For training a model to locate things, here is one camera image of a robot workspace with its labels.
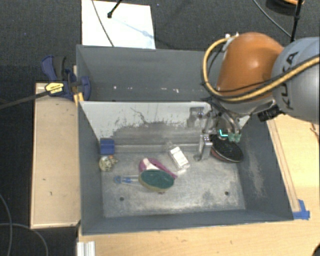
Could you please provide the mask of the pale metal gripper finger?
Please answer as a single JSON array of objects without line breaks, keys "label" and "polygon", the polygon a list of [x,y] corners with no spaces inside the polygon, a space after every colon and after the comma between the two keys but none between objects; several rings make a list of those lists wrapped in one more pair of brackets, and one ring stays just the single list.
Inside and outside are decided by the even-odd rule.
[{"label": "pale metal gripper finger", "polygon": [[202,148],[202,159],[207,160],[211,154],[212,149],[212,140],[209,136],[203,137],[203,148]]},{"label": "pale metal gripper finger", "polygon": [[200,135],[200,138],[199,138],[197,153],[193,156],[193,159],[194,159],[196,162],[199,162],[199,161],[202,160],[203,151],[204,151],[204,145],[205,145],[204,135],[201,134],[201,135]]}]

